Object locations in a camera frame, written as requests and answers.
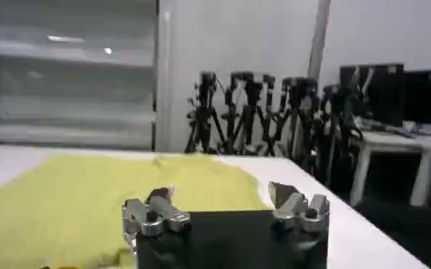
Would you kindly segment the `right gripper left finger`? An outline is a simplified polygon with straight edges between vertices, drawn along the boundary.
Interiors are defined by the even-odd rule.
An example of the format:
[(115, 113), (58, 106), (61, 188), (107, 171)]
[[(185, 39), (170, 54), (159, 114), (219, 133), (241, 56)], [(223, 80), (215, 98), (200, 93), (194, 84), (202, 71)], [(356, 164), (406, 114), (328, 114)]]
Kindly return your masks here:
[(123, 233), (127, 237), (136, 234), (157, 237), (164, 231), (185, 232), (192, 218), (189, 212), (179, 210), (172, 203), (173, 193), (174, 187), (166, 186), (150, 191), (144, 201), (125, 200), (121, 207)]

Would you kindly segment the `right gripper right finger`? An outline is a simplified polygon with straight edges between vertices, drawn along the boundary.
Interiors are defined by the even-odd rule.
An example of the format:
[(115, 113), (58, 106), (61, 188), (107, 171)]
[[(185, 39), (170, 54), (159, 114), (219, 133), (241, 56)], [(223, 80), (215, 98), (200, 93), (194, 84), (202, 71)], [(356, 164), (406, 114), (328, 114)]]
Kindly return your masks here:
[(299, 228), (308, 233), (329, 229), (329, 200), (323, 194), (314, 194), (311, 200), (297, 188), (277, 182), (268, 185), (274, 204), (272, 216), (279, 230)]

